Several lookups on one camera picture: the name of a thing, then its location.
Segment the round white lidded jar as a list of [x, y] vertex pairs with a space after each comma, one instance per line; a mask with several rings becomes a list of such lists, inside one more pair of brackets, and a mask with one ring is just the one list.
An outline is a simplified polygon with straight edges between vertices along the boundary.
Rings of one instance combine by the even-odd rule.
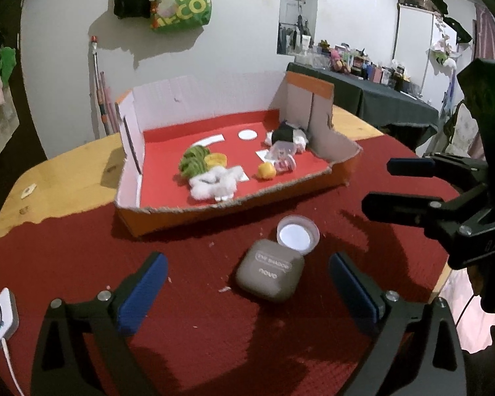
[[305, 256], [318, 245], [320, 232], [312, 220], [293, 214], [280, 220], [276, 229], [276, 238], [280, 245]]

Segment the green plush on door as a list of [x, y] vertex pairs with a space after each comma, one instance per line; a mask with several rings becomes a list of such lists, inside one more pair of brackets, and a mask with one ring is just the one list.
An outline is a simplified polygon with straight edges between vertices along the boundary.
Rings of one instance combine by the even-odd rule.
[[16, 49], [2, 47], [0, 49], [0, 75], [4, 86], [9, 84], [10, 76], [17, 65]]

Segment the cardboard box with red bottom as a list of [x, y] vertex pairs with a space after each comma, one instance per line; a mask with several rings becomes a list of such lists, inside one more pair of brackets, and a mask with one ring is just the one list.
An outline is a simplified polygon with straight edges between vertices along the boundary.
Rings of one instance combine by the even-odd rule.
[[[129, 232], [140, 237], [183, 224], [267, 205], [346, 184], [361, 147], [335, 131], [333, 85], [291, 72], [222, 73], [132, 88], [116, 107], [125, 162], [115, 206]], [[287, 121], [308, 132], [294, 172], [257, 178], [268, 131]], [[226, 168], [244, 175], [232, 199], [196, 201], [181, 177], [184, 152], [196, 145], [227, 155]]]

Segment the grey eye shadow case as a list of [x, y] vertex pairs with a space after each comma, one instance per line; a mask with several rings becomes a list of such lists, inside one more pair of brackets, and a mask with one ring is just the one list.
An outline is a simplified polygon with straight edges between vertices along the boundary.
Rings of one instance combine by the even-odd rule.
[[298, 251], [277, 242], [255, 242], [241, 261], [236, 272], [236, 282], [241, 289], [272, 301], [290, 298], [305, 266], [305, 259]]

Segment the red table cloth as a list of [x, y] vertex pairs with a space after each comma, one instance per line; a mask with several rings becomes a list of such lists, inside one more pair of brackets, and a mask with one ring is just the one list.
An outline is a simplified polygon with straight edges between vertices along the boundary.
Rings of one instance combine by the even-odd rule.
[[[328, 272], [343, 251], [385, 290], [425, 302], [445, 266], [441, 246], [416, 228], [374, 223], [361, 201], [371, 191], [450, 199], [436, 178], [393, 177], [387, 161], [407, 155], [388, 136], [364, 140], [348, 185], [190, 226], [132, 237], [113, 205], [24, 223], [0, 239], [0, 291], [16, 297], [19, 327], [0, 350], [0, 375], [30, 386], [44, 313], [53, 299], [92, 299], [135, 272], [150, 253], [169, 273], [137, 334], [140, 367], [163, 395], [333, 395], [366, 354], [361, 333]], [[311, 219], [320, 241], [305, 259], [295, 293], [263, 302], [235, 282], [254, 242], [275, 236], [287, 215]]]

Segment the black and white sock roll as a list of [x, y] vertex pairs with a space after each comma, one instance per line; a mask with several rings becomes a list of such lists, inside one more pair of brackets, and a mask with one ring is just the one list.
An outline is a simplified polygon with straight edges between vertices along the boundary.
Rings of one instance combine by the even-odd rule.
[[303, 153], [309, 143], [308, 132], [299, 125], [283, 121], [276, 130], [268, 131], [265, 137], [265, 145], [271, 147], [278, 141], [293, 143], [298, 153]]

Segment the dark green covered side table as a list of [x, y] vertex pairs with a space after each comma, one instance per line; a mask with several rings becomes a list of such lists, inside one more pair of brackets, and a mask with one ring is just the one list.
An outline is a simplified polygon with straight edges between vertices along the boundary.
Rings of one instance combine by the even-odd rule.
[[289, 63], [287, 70], [333, 84], [336, 106], [398, 140], [411, 150], [439, 130], [436, 109], [385, 85], [355, 76]]

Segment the yellow and pink small toy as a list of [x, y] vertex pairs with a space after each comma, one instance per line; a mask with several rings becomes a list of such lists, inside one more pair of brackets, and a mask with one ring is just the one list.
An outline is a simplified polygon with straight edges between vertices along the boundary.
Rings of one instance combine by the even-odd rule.
[[257, 178], [262, 181], [274, 179], [279, 174], [294, 172], [297, 163], [292, 155], [283, 155], [274, 162], [264, 162], [257, 168]]

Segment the wall mirror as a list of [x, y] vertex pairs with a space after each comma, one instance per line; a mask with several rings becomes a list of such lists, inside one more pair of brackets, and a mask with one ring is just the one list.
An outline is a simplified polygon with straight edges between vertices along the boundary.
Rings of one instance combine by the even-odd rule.
[[305, 54], [314, 45], [318, 0], [280, 0], [277, 54]]

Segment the green shopping bag on wall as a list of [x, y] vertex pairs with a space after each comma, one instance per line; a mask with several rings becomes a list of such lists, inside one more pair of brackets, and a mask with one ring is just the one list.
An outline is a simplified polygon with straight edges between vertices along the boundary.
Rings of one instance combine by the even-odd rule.
[[156, 32], [193, 30], [209, 24], [212, 0], [149, 0], [151, 29]]

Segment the white wardrobe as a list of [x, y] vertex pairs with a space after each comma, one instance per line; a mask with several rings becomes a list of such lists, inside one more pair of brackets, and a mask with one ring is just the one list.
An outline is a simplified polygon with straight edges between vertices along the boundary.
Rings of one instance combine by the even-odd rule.
[[454, 75], [469, 62], [474, 40], [449, 15], [445, 0], [398, 0], [393, 57], [414, 95], [441, 111], [455, 95]]

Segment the small clear plastic container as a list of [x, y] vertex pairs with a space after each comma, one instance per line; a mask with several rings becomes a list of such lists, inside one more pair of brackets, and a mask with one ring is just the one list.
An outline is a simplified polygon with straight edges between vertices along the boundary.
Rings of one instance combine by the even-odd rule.
[[268, 161], [277, 162], [288, 156], [296, 155], [297, 151], [298, 146], [295, 143], [278, 140], [269, 148], [266, 159]]

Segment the white fluffy scrunchie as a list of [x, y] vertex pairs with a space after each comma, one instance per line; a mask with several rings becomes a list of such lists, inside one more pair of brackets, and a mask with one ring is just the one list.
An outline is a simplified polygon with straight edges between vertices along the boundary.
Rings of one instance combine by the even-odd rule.
[[231, 168], [215, 166], [189, 180], [190, 196], [196, 201], [214, 199], [222, 202], [232, 199], [243, 175], [244, 170], [239, 165]]

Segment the green fuzzy scrunchie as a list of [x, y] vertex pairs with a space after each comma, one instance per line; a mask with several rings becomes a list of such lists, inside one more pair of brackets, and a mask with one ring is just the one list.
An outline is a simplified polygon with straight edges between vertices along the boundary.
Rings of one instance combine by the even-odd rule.
[[183, 157], [186, 159], [198, 159], [204, 160], [207, 155], [210, 154], [210, 150], [207, 147], [196, 145], [188, 148]]
[[179, 171], [182, 178], [189, 180], [199, 174], [205, 173], [207, 169], [204, 160], [186, 159], [182, 156], [179, 163]]

